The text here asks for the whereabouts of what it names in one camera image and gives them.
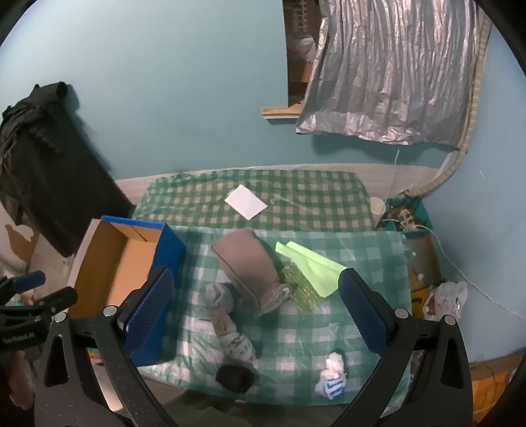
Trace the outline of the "green sparkly knitted cloth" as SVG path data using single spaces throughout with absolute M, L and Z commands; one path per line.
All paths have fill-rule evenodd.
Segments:
M 294 262 L 288 262 L 278 271 L 283 284 L 292 287 L 289 300 L 302 312 L 308 313 L 323 301 L 308 279 L 301 273 Z

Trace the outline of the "blue cardboard box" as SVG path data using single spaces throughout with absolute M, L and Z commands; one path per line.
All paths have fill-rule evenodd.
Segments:
M 78 301 L 69 309 L 70 317 L 88 318 L 108 305 L 119 306 L 144 285 L 156 267 L 172 271 L 170 309 L 184 255 L 183 241 L 165 223 L 110 216 L 91 221 L 68 278 L 68 285 L 78 293 Z M 161 352 L 162 345 L 159 356 L 136 352 L 131 357 L 136 366 L 144 367 L 161 362 Z

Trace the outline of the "black sock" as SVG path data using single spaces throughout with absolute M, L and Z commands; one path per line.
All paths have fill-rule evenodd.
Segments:
M 249 368 L 238 365 L 223 365 L 218 369 L 216 381 L 226 390 L 244 394 L 256 381 L 256 374 Z

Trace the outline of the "white blue striped plastic bundle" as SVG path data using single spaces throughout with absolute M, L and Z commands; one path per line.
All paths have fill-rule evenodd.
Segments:
M 344 359 L 338 352 L 331 353 L 325 360 L 325 368 L 321 371 L 315 386 L 315 393 L 329 400 L 342 395 L 347 379 L 344 369 Z

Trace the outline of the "patterned white sock bundle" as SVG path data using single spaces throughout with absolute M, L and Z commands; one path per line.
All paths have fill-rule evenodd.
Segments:
M 234 321 L 224 309 L 212 309 L 210 321 L 221 348 L 229 358 L 243 363 L 256 360 L 251 341 L 237 330 Z

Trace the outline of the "white power strip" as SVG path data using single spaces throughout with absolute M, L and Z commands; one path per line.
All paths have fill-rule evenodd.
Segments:
M 413 213 L 407 209 L 402 208 L 398 213 L 398 225 L 403 231 L 414 231 L 417 229 L 416 220 Z

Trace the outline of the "green beige checkered blanket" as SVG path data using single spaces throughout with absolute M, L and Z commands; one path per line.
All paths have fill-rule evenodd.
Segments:
M 247 220 L 226 202 L 243 185 L 267 207 Z M 232 169 L 180 172 L 148 187 L 133 217 L 170 226 L 271 231 L 374 229 L 365 185 L 352 172 Z

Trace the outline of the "grey sock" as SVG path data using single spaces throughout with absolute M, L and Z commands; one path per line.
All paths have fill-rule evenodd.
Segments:
M 234 297 L 223 284 L 209 283 L 205 286 L 205 299 L 210 309 L 223 309 L 231 313 L 234 309 Z

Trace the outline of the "wooden window ledge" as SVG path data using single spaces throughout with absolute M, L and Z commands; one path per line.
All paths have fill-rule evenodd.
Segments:
M 287 108 L 263 108 L 261 114 L 265 120 L 297 120 L 303 106 L 304 100 L 301 100 Z

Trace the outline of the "grey fleece mitten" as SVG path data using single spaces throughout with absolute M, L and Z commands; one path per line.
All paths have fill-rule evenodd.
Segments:
M 292 294 L 282 283 L 268 251 L 253 230 L 235 230 L 211 246 L 221 270 L 258 315 L 277 309 Z

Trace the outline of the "white plastic bag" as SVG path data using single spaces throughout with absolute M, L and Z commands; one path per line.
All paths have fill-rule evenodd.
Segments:
M 444 316 L 461 318 L 462 310 L 468 298 L 468 284 L 444 282 L 432 286 L 423 305 L 423 315 L 426 320 L 440 321 Z

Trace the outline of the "silver foil curtain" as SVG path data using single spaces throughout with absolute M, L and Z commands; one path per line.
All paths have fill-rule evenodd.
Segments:
M 297 133 L 459 149 L 491 29 L 474 1 L 323 1 Z

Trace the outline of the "green checkered tablecloth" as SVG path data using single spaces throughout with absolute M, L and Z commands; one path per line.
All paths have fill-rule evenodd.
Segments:
M 140 373 L 180 389 L 229 398 L 231 392 L 216 381 L 227 357 L 209 321 L 205 287 L 225 283 L 227 277 L 211 251 L 226 230 L 176 226 L 186 246 L 178 289 L 167 317 L 161 362 L 140 368 Z M 355 269 L 371 289 L 393 308 L 411 308 L 407 264 L 413 258 L 406 237 L 395 231 L 322 232 L 258 230 L 258 238 L 277 268 L 287 260 L 275 244 L 290 241 L 345 267 Z M 339 294 L 332 294 L 308 313 L 284 303 L 269 314 L 257 316 L 237 299 L 232 319 L 240 334 L 253 344 L 257 382 L 243 395 L 250 403 L 322 406 L 329 399 L 315 385 L 334 351 L 342 353 L 347 383 L 336 398 L 348 403 L 365 384 L 377 361 L 367 349 Z

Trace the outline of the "white paper cup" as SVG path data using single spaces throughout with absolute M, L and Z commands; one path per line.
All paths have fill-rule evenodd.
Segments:
M 379 197 L 370 197 L 369 199 L 371 213 L 376 217 L 382 217 L 386 211 L 385 201 Z

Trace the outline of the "light green cloth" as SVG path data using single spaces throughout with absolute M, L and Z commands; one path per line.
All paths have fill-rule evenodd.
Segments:
M 321 298 L 338 289 L 339 276 L 346 267 L 293 241 L 277 242 L 275 251 L 292 261 Z

